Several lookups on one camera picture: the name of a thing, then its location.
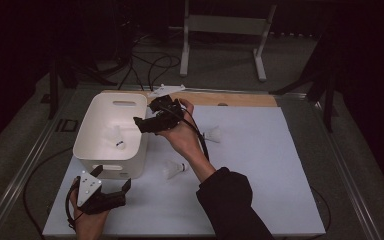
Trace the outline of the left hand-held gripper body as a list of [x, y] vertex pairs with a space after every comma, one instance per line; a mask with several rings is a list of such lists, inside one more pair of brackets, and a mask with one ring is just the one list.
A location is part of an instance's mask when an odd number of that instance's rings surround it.
[[80, 175], [77, 196], [77, 208], [93, 215], [108, 211], [126, 204], [126, 194], [122, 190], [113, 193], [102, 192], [102, 181], [88, 172]]

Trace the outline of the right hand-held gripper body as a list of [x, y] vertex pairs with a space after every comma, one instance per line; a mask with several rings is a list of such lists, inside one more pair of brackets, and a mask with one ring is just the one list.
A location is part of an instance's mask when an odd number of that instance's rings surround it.
[[172, 99], [171, 94], [185, 90], [184, 85], [165, 86], [148, 94], [152, 98], [149, 108], [154, 117], [148, 119], [150, 132], [157, 133], [175, 127], [183, 119], [182, 107], [178, 99]]

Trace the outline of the white shuttlecock blue band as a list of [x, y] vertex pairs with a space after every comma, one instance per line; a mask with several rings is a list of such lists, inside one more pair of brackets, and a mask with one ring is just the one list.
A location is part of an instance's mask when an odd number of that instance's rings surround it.
[[163, 176], [166, 179], [171, 179], [181, 172], [185, 172], [188, 169], [188, 166], [185, 163], [179, 163], [175, 161], [168, 160], [165, 162], [163, 168]]
[[125, 148], [124, 137], [121, 134], [121, 129], [119, 126], [114, 126], [109, 129], [108, 138], [111, 144], [119, 150]]
[[219, 143], [221, 141], [221, 130], [218, 126], [203, 133], [204, 139]]

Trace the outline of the white plastic storage bin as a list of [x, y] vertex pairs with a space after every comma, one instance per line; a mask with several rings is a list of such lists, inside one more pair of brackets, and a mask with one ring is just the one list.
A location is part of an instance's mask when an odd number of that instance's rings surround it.
[[[146, 159], [148, 136], [142, 134], [133, 118], [144, 119], [147, 98], [141, 94], [100, 93], [96, 95], [82, 121], [73, 154], [91, 172], [102, 165], [101, 178], [128, 179], [141, 176]], [[119, 126], [125, 148], [114, 147], [109, 129]]]

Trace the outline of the person's right hand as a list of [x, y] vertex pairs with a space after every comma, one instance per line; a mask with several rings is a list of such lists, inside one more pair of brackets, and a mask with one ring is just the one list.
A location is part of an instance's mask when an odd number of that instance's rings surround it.
[[158, 132], [158, 135], [165, 137], [174, 150], [188, 162], [206, 160], [192, 118], [194, 105], [186, 99], [180, 99], [180, 103], [186, 108], [183, 120], [172, 129]]

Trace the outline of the person's left hand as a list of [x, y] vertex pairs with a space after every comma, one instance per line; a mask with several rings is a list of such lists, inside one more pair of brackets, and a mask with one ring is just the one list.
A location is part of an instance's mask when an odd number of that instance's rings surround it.
[[77, 190], [70, 194], [70, 203], [73, 206], [73, 218], [75, 219], [75, 232], [77, 240], [99, 240], [109, 212], [88, 215], [77, 208]]

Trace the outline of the black metal stand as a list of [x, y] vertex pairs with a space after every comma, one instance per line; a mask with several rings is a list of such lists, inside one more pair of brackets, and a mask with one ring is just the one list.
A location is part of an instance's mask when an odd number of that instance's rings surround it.
[[59, 82], [62, 82], [66, 88], [75, 89], [79, 84], [79, 80], [76, 77], [77, 72], [86, 75], [87, 77], [102, 85], [115, 86], [114, 82], [104, 79], [103, 77], [99, 76], [96, 72], [76, 62], [70, 57], [55, 57], [51, 61], [49, 68], [49, 119], [52, 119], [59, 109]]

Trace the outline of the white table mat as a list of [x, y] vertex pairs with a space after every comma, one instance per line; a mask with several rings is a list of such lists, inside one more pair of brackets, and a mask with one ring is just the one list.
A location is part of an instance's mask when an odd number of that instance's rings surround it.
[[[283, 112], [278, 107], [198, 106], [193, 113], [203, 131], [221, 130], [209, 142], [211, 163], [247, 176], [252, 207], [275, 236], [315, 236], [325, 228]], [[151, 135], [142, 175], [133, 180], [125, 206], [113, 210], [104, 232], [119, 237], [201, 237], [213, 233], [200, 206], [198, 180], [187, 170], [163, 175], [167, 160], [178, 159], [170, 144]]]

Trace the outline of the white metal stand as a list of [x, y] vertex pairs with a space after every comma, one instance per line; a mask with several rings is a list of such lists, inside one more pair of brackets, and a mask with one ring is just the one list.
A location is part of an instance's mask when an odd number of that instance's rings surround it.
[[277, 9], [276, 4], [270, 6], [268, 15], [265, 19], [196, 15], [190, 13], [189, 7], [190, 0], [184, 0], [183, 49], [180, 61], [181, 77], [186, 77], [188, 75], [190, 55], [189, 34], [191, 32], [206, 32], [260, 36], [260, 44], [253, 50], [253, 59], [258, 79], [261, 82], [267, 80], [262, 53]]

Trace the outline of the dark tripod stand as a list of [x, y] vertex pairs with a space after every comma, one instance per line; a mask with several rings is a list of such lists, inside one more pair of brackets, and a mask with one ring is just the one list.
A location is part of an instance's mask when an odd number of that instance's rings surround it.
[[332, 132], [331, 118], [333, 111], [336, 64], [340, 57], [340, 27], [332, 20], [322, 33], [298, 80], [280, 89], [270, 91], [272, 95], [284, 95], [292, 90], [311, 83], [306, 93], [309, 102], [318, 102], [324, 97], [323, 123]]

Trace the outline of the black rectangular floor bracket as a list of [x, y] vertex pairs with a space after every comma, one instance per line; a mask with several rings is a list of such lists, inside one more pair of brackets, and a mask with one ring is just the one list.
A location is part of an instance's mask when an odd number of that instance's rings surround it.
[[56, 132], [76, 132], [79, 122], [72, 119], [60, 119], [55, 128]]

